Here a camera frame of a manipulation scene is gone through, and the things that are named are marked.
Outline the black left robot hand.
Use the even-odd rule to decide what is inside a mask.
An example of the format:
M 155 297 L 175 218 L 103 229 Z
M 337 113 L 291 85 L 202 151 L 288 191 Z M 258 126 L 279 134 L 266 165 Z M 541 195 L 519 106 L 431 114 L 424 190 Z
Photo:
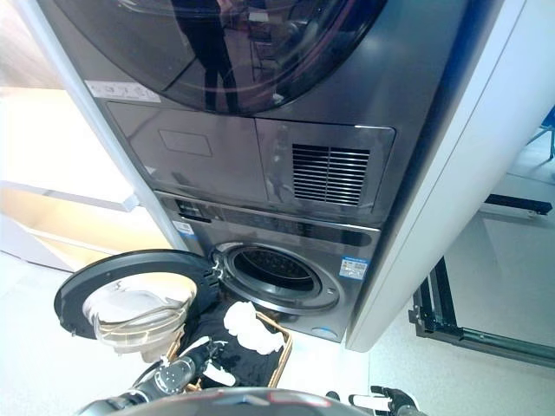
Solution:
M 220 356 L 225 352 L 227 344 L 227 341 L 214 341 L 212 338 L 204 336 L 194 342 L 187 349 L 187 353 L 199 358 L 200 364 L 197 369 L 201 375 L 225 387 L 233 387 L 236 385 L 237 379 L 219 363 Z

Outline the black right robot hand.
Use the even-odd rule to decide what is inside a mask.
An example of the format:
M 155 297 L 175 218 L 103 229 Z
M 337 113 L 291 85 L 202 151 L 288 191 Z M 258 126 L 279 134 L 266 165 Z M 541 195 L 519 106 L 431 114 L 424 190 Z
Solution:
M 426 415 L 413 396 L 393 387 L 371 386 L 370 394 L 351 394 L 347 403 L 333 390 L 325 397 L 341 407 L 342 415 Z

